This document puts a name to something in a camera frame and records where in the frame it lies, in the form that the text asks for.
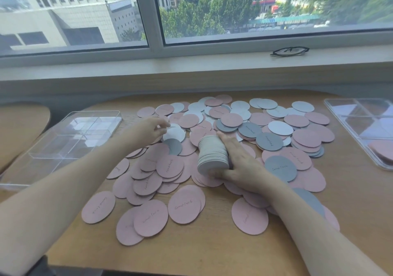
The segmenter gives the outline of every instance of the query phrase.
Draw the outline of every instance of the forearm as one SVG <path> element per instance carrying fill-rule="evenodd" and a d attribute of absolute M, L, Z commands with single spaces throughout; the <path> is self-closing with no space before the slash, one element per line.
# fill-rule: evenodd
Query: forearm
<path fill-rule="evenodd" d="M 121 136 L 0 205 L 0 271 L 24 274 L 56 242 L 111 170 L 133 148 Z"/>
<path fill-rule="evenodd" d="M 284 222 L 312 276 L 386 275 L 287 184 L 271 175 L 261 187 Z"/>

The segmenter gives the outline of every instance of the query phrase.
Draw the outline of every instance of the window frame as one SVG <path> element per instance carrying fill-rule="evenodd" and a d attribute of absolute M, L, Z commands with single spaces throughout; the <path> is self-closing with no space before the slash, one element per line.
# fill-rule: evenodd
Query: window frame
<path fill-rule="evenodd" d="M 75 51 L 71 46 L 52 47 L 37 50 L 15 50 L 8 56 L 0 57 L 0 66 L 55 65 L 72 63 L 96 63 L 102 61 L 138 60 L 185 55 L 211 55 L 243 52 L 271 52 L 288 46 L 316 48 L 337 48 L 351 46 L 375 46 L 393 43 L 393 25 L 372 28 L 368 25 L 352 27 L 302 28 L 249 33 L 224 34 L 183 39 L 165 39 L 158 16 L 158 0 L 137 0 L 144 32 L 149 47 L 143 41 L 135 46 L 127 43 L 106 43 L 101 46 L 81 46 Z"/>

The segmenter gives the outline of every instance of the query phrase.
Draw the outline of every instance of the transparent plastic tray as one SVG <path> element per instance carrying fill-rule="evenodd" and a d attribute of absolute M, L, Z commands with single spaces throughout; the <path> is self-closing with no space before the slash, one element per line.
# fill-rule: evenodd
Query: transparent plastic tray
<path fill-rule="evenodd" d="M 68 114 L 4 172 L 0 188 L 21 190 L 83 157 L 104 144 L 121 120 L 118 110 Z"/>
<path fill-rule="evenodd" d="M 393 162 L 379 157 L 368 144 L 393 141 L 393 104 L 381 98 L 325 99 L 325 105 L 349 131 L 376 165 L 393 170 Z"/>

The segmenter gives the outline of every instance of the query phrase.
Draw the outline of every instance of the stack of cards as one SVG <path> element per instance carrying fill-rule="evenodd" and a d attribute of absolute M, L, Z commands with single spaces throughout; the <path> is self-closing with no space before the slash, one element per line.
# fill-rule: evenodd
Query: stack of cards
<path fill-rule="evenodd" d="M 229 169 L 228 152 L 217 135 L 204 136 L 198 144 L 198 172 L 208 176 L 210 169 Z"/>

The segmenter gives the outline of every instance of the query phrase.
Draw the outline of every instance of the table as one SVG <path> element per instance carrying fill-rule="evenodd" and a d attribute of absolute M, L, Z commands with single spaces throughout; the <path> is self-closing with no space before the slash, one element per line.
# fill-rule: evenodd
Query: table
<path fill-rule="evenodd" d="M 88 110 L 120 110 L 126 125 L 140 121 L 136 112 L 177 101 L 195 102 L 222 93 L 143 95 L 119 98 Z M 234 100 L 270 98 L 290 107 L 293 101 L 312 103 L 316 111 L 331 119 L 336 135 L 325 145 L 325 155 L 313 159 L 327 180 L 327 188 L 316 196 L 338 218 L 341 232 L 387 273 L 393 274 L 393 173 L 377 167 L 323 104 L 337 96 L 307 90 L 228 92 Z M 261 151 L 251 145 L 260 157 Z M 98 191 L 111 190 L 114 180 L 105 180 Z M 193 184 L 189 179 L 186 184 Z M 203 188 L 206 206 L 189 225 L 169 219 L 165 229 L 133 247 L 122 246 L 115 228 L 121 215 L 132 206 L 116 199 L 113 212 L 102 222 L 85 224 L 80 214 L 47 253 L 49 263 L 170 275 L 308 275 L 302 258 L 281 220 L 269 214 L 267 230 L 258 236 L 242 233 L 234 225 L 231 207 L 238 199 L 223 186 Z M 157 194 L 166 204 L 171 194 Z"/>
<path fill-rule="evenodd" d="M 45 130 L 50 110 L 35 103 L 0 106 L 0 173 Z"/>

